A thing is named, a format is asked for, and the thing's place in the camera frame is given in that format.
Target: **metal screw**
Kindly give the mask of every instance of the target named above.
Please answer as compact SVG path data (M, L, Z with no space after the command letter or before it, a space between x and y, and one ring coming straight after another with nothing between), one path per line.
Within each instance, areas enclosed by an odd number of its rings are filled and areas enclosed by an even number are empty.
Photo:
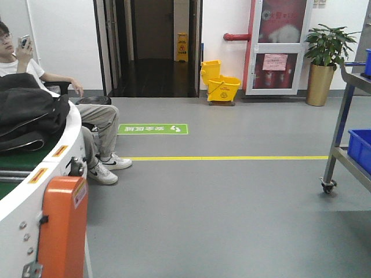
M29 233L26 233L24 236L23 236L23 241L24 242L27 242L29 239L30 239L30 234Z
M85 168L83 166L79 167L79 175L83 175L83 172L85 171Z
M19 224L19 229L20 230L23 230L25 227L27 227L27 223L25 221L21 222L21 224Z
M34 252L34 248L33 248L33 247L30 247L30 248L27 250L27 255L31 255L33 252Z

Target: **stainless steel shelf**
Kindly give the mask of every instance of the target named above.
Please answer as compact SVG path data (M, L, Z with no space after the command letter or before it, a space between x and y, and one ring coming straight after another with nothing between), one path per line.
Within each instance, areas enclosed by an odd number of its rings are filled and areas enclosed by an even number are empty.
M344 167L368 190L371 192L371 175L360 166L354 159L348 156L347 146L340 146L341 138L344 133L345 123L348 118L349 108L354 94L355 87L371 94L371 80L361 76L360 74L349 74L345 70L345 66L341 67L341 76L347 82L345 87L343 101L339 110L336 128L330 147L329 159L327 161L325 174L321 177L323 190L330 193L336 181L332 180L333 170L336 160L339 160Z

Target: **blue plastic bin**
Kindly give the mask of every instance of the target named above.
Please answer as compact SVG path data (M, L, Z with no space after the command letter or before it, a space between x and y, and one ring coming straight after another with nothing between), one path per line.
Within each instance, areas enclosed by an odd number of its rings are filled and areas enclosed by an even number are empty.
M371 75L371 48L366 49L366 52L367 52L367 60L366 60L365 74Z
M371 129L351 129L348 155L371 174Z

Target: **orange warning label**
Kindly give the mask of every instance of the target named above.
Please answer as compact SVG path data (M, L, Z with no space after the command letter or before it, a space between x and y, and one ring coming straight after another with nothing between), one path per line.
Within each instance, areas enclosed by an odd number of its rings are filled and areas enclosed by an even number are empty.
M37 171L37 173L32 177L32 179L30 179L30 181L28 183L29 184L36 184L40 180L42 175L45 174L45 172L47 170L48 170L48 168L40 168L40 170Z
M61 156L61 154L68 148L68 146L66 145L63 145L61 146L57 151L56 153L53 155L54 158L57 158L59 156Z
M75 209L77 209L77 207L80 205L87 192L88 187L86 186L86 180L84 180L72 194L74 198Z

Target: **white t-shirt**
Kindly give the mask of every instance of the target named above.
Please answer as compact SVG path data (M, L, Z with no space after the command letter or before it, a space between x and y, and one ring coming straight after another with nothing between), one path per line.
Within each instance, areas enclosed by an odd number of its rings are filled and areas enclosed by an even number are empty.
M12 63L0 63L0 76L17 73L17 67L18 60ZM35 62L34 59L31 59L28 63L27 73L34 76L41 89L47 90L40 80L40 77L45 73L45 71Z

